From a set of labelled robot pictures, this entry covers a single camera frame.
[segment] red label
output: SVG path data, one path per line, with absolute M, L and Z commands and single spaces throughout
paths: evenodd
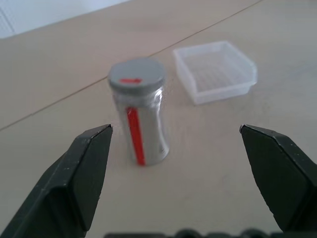
M 121 83 L 134 83 L 134 84 L 139 84 L 142 82 L 142 79 L 140 78 L 122 78 L 120 79 Z
M 142 135 L 137 109 L 127 108 L 127 116 L 137 162 L 139 165 L 143 166 L 145 165 L 145 158 L 143 152 Z

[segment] white wall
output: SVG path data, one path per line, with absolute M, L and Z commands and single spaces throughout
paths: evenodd
M 128 0 L 0 0 L 0 38 Z

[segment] plastic tray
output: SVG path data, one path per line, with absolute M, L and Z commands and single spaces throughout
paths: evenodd
M 257 67 L 227 41 L 174 50 L 177 74 L 195 104 L 248 93 Z

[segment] clear plastic container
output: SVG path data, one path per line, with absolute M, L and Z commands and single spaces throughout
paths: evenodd
M 195 104 L 249 92 L 257 66 L 227 41 L 174 50 L 177 74 Z

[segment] gray cap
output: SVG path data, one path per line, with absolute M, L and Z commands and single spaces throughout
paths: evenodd
M 165 70 L 161 63 L 138 58 L 115 64 L 108 75 L 111 88 L 122 94 L 147 95 L 158 90 L 165 81 Z

